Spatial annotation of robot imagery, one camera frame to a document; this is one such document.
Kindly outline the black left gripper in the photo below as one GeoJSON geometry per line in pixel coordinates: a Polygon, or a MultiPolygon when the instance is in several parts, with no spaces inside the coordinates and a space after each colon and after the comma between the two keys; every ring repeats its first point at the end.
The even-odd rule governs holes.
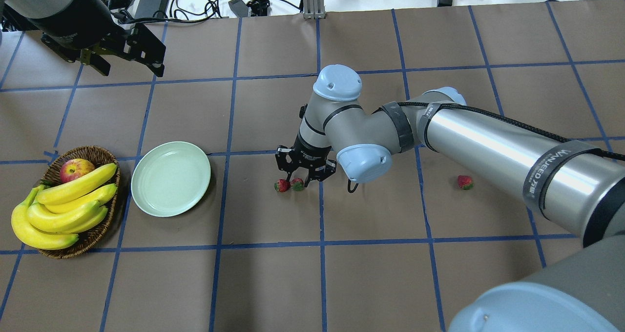
{"type": "Polygon", "coordinates": [[[166,46],[142,23],[128,30],[119,27],[87,46],[62,44],[60,38],[54,38],[47,33],[42,34],[41,42],[65,62],[80,62],[102,76],[109,76],[111,70],[110,63],[104,58],[107,55],[141,63],[157,78],[162,78],[165,73],[166,46]]]}

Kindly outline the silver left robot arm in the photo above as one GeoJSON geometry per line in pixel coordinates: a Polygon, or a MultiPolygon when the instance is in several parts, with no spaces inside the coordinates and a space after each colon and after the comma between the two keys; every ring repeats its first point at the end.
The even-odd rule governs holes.
{"type": "Polygon", "coordinates": [[[159,78],[165,73],[165,45],[146,27],[145,19],[119,14],[102,0],[1,0],[42,31],[41,41],[66,62],[80,62],[108,76],[105,56],[145,65],[159,78]]]}

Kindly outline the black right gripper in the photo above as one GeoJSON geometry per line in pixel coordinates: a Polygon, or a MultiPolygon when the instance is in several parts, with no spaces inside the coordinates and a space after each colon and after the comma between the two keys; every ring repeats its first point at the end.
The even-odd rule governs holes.
{"type": "Polygon", "coordinates": [[[313,181],[322,182],[336,172],[337,162],[328,159],[331,147],[314,146],[298,134],[293,146],[279,145],[275,150],[275,160],[279,170],[287,174],[286,181],[290,182],[292,175],[298,169],[308,170],[304,187],[307,188],[313,181]]]}

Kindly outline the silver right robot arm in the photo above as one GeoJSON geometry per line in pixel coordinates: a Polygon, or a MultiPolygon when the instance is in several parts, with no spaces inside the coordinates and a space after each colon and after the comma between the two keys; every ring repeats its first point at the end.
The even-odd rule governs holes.
{"type": "Polygon", "coordinates": [[[450,332],[622,332],[624,330],[624,155],[563,138],[467,105],[452,87],[366,113],[362,79],[324,67],[301,107],[291,146],[275,160],[307,187],[340,167],[349,192],[388,172],[392,156],[423,145],[504,190],[536,216],[580,238],[583,249],[520,281],[496,286],[460,310],[450,332]]]}

